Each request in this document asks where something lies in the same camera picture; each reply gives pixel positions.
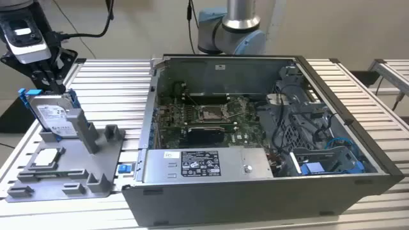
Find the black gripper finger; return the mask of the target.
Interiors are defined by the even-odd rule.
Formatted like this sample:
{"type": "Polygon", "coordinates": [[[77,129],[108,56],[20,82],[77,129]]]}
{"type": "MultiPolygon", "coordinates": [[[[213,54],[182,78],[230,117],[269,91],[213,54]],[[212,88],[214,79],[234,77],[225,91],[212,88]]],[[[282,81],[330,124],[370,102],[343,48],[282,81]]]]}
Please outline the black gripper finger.
{"type": "Polygon", "coordinates": [[[33,82],[37,89],[53,93],[60,92],[60,85],[56,80],[56,58],[40,60],[28,64],[18,62],[12,54],[4,54],[0,58],[2,64],[25,75],[33,82]]]}
{"type": "Polygon", "coordinates": [[[65,92],[65,86],[62,84],[62,80],[70,70],[76,58],[77,58],[77,52],[74,50],[70,49],[58,50],[58,55],[56,57],[56,70],[54,70],[54,77],[57,83],[56,93],[65,92]]]}

